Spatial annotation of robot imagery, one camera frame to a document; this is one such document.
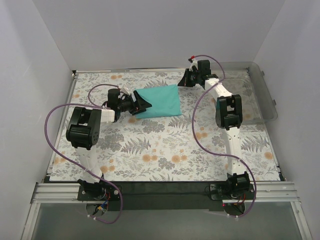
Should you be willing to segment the teal t shirt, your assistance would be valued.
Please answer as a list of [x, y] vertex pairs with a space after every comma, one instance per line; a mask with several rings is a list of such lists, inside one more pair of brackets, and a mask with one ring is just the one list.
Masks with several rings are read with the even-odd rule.
[[182, 114], [178, 86], [176, 84], [141, 88], [137, 93], [152, 107], [145, 112], [138, 113], [137, 119], [175, 117]]

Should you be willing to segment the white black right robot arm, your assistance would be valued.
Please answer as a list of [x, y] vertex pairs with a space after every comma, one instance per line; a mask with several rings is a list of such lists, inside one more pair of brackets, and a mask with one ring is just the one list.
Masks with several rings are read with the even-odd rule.
[[222, 84], [222, 79], [212, 74], [209, 60], [196, 60], [195, 56], [188, 59], [190, 67], [184, 72], [179, 87], [192, 88], [200, 85], [205, 92], [196, 102], [196, 107], [206, 94], [211, 94], [215, 100], [215, 122], [220, 128], [226, 153], [214, 153], [214, 156], [227, 157], [227, 180], [219, 187], [213, 188], [213, 194], [221, 198], [229, 196], [232, 199], [244, 200], [250, 190], [250, 176], [242, 161], [240, 126], [243, 122], [242, 98], [233, 94]]

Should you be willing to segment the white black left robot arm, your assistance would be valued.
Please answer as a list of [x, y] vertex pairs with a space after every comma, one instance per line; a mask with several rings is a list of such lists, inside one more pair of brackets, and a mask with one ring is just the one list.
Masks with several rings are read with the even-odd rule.
[[66, 139], [75, 148], [80, 164], [90, 171], [88, 176], [77, 182], [91, 199], [104, 200], [109, 196], [106, 183], [100, 180], [103, 173], [98, 166], [96, 150], [101, 124], [117, 122], [122, 112], [129, 112], [134, 116], [151, 107], [152, 104], [143, 99], [136, 90], [130, 93], [124, 87], [109, 89], [107, 101], [100, 108], [74, 108], [66, 129]]

